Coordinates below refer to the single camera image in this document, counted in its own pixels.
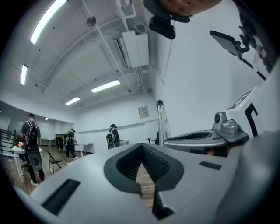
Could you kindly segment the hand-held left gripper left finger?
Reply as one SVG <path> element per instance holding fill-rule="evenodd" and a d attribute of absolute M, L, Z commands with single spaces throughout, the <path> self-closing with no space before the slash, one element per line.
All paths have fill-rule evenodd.
<path fill-rule="evenodd" d="M 117 161 L 142 164 L 143 149 L 158 154 L 161 146 L 134 143 L 87 155 L 53 174 L 31 195 L 16 188 L 27 209 L 43 224 L 158 224 L 144 205 L 141 186 L 120 171 Z"/>

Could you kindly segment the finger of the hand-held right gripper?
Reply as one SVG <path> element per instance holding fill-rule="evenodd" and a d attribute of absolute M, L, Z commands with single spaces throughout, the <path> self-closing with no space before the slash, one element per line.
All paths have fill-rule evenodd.
<path fill-rule="evenodd" d="M 164 140 L 163 147 L 178 151 L 206 151 L 227 146 L 227 141 L 212 129 L 174 136 Z"/>

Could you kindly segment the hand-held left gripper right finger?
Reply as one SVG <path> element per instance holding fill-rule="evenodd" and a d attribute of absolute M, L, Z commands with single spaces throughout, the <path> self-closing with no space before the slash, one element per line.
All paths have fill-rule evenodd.
<path fill-rule="evenodd" d="M 155 183 L 154 209 L 146 209 L 144 224 L 206 224 L 214 222 L 236 170 L 240 147 L 227 157 L 182 152 L 154 144 L 142 145 L 143 165 Z"/>

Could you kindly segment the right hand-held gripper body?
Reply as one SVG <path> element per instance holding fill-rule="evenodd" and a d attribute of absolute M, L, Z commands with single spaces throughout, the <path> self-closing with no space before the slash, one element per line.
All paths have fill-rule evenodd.
<path fill-rule="evenodd" d="M 245 110 L 256 126 L 251 140 L 232 148 L 214 183 L 190 205 L 193 224 L 277 224 L 280 221 L 280 67 Z"/>

